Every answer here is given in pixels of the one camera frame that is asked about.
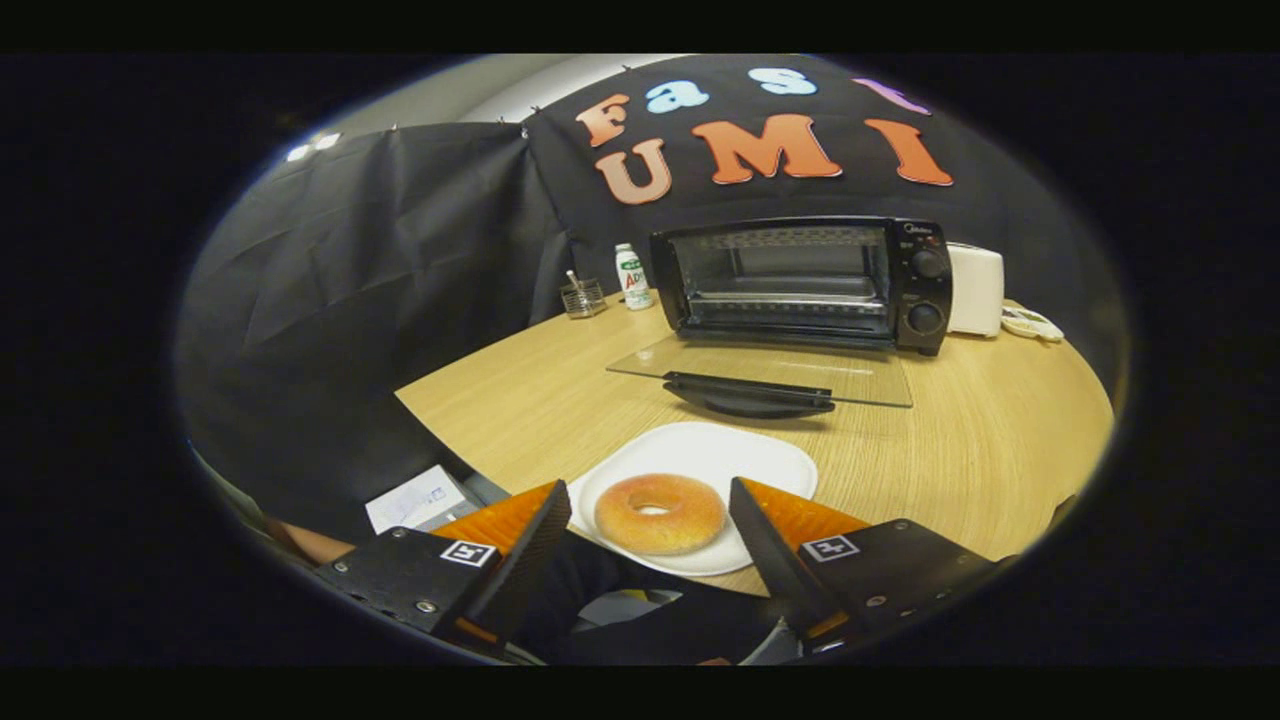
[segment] donut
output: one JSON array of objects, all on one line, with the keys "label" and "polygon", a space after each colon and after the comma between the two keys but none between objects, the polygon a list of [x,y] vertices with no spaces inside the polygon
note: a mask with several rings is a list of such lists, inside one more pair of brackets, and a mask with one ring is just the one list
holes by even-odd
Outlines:
[{"label": "donut", "polygon": [[[645,507],[664,512],[643,512]],[[604,539],[636,555],[684,555],[716,539],[724,527],[724,502],[692,478],[636,475],[600,495],[595,527]]]}]

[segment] pen holder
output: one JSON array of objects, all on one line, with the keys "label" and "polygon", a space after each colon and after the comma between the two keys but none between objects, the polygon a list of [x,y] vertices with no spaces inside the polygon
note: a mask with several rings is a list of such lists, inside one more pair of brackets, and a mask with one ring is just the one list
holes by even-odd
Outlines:
[{"label": "pen holder", "polygon": [[582,281],[582,290],[575,286],[561,286],[561,300],[564,302],[564,313],[570,318],[590,318],[599,315],[607,307],[604,291],[600,290],[599,281]]}]

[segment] wooden table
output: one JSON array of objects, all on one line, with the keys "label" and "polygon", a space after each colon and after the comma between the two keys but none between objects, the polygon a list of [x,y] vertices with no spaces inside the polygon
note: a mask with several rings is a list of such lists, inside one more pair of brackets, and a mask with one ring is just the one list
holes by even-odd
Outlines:
[{"label": "wooden table", "polygon": [[[608,372],[672,334],[662,307],[558,315],[397,396],[511,493],[572,482],[636,436],[713,421],[790,442],[818,466],[814,501],[868,523],[910,518],[989,560],[1023,552],[1092,475],[1111,437],[1106,391],[1069,342],[952,334],[936,359],[901,352],[913,407],[837,402],[796,420],[692,407],[653,378]],[[767,594],[754,568],[699,580]]]}]

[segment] toaster oven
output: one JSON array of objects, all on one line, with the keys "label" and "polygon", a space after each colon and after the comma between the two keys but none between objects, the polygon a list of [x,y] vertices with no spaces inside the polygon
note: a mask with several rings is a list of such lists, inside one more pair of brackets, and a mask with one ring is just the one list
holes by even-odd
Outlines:
[{"label": "toaster oven", "polygon": [[806,217],[650,237],[654,287],[682,338],[915,350],[951,313],[951,261],[929,220]]}]

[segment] white device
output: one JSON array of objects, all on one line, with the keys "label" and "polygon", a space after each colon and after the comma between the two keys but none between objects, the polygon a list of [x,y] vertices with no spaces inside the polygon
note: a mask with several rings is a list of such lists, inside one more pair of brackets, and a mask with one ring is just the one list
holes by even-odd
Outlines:
[{"label": "white device", "polygon": [[951,256],[947,332],[996,337],[1005,305],[1005,258],[960,242],[947,242],[947,254]]},{"label": "white device", "polygon": [[1060,342],[1064,337],[1062,331],[1039,313],[1006,305],[1001,310],[1001,324],[1005,325],[1006,331],[1016,336],[1039,337],[1050,342]]}]

